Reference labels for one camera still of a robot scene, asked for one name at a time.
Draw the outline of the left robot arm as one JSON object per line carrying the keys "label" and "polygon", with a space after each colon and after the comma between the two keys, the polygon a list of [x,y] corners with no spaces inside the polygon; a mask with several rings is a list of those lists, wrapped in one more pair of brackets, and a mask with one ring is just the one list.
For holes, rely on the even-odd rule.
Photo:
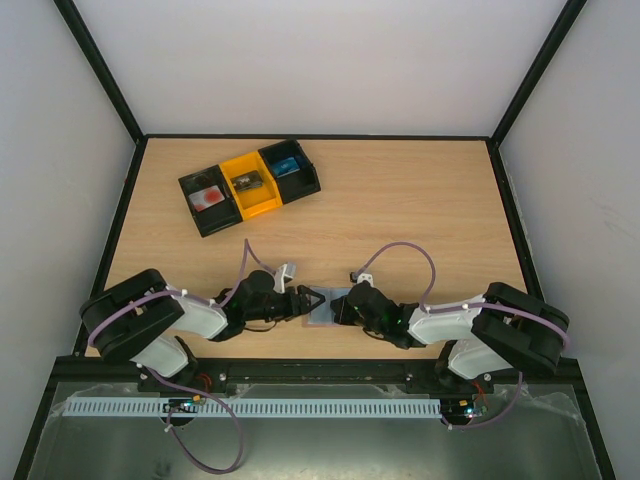
{"label": "left robot arm", "polygon": [[135,363],[171,378],[192,362],[176,330],[213,342],[229,340],[252,321],[277,323],[307,315],[326,298],[304,285],[289,286],[287,264],[276,273],[255,270],[234,287],[202,298],[167,284],[147,269],[87,300],[80,317],[88,345],[107,364]]}

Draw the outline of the red white credit card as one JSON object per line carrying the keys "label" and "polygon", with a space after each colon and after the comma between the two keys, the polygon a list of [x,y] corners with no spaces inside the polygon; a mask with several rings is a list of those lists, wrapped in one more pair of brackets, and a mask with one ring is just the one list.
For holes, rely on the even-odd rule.
{"label": "red white credit card", "polygon": [[189,195],[191,206],[196,212],[202,212],[226,199],[217,185],[209,186]]}

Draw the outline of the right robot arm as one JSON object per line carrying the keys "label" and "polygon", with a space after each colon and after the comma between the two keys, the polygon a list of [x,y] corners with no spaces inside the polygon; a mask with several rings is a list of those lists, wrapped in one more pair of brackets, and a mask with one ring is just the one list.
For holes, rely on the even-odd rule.
{"label": "right robot arm", "polygon": [[400,349],[444,342],[436,379],[450,392],[510,368],[551,377],[570,343],[566,314],[502,282],[467,300],[421,305],[395,303],[363,281],[330,308],[337,324],[357,326]]}

